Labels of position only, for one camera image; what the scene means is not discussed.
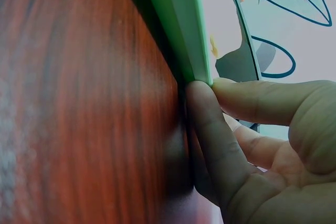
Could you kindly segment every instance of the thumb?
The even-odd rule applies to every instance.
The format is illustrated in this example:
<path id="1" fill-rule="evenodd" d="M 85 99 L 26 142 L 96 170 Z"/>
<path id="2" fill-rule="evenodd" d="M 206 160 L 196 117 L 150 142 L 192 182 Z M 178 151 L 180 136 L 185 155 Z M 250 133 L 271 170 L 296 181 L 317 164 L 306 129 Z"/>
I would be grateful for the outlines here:
<path id="1" fill-rule="evenodd" d="M 334 86 L 331 81 L 283 84 L 268 81 L 233 82 L 224 78 L 212 86 L 223 110 L 248 122 L 288 126 L 311 94 Z"/>

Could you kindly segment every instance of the reddish-brown wood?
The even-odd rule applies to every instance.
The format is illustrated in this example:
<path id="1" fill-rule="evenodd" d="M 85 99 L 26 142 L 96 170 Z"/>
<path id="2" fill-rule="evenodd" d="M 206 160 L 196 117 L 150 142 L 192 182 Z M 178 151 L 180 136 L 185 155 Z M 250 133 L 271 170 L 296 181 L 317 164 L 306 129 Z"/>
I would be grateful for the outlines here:
<path id="1" fill-rule="evenodd" d="M 149 0 L 0 0 L 0 28 L 0 223 L 211 222 Z"/>

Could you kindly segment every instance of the hand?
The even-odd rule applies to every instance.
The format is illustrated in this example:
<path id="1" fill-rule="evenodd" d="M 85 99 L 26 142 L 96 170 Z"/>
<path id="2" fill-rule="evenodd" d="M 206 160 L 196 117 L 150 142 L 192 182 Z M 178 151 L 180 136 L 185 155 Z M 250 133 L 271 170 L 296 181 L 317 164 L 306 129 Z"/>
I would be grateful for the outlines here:
<path id="1" fill-rule="evenodd" d="M 213 90 L 193 82 L 186 94 L 202 149 L 192 144 L 195 187 L 220 206 L 224 223 L 336 221 L 334 82 L 216 79 Z M 244 121 L 287 125 L 289 141 L 225 121 L 221 107 Z"/>

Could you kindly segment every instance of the wooden surface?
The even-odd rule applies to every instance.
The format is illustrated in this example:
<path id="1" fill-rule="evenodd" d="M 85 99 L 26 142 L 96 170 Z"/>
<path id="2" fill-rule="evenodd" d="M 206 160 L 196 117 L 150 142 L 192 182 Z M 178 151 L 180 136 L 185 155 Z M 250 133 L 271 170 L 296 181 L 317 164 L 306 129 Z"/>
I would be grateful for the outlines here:
<path id="1" fill-rule="evenodd" d="M 0 223 L 211 222 L 149 0 L 0 0 L 0 29 Z"/>

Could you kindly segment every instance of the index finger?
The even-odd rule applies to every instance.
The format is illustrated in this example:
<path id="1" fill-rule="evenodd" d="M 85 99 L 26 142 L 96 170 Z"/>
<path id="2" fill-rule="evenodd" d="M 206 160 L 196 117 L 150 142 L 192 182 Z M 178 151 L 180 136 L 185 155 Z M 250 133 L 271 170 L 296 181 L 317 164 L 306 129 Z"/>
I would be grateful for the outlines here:
<path id="1" fill-rule="evenodd" d="M 186 88 L 187 108 L 219 205 L 226 209 L 250 175 L 249 164 L 211 88 L 199 81 Z"/>

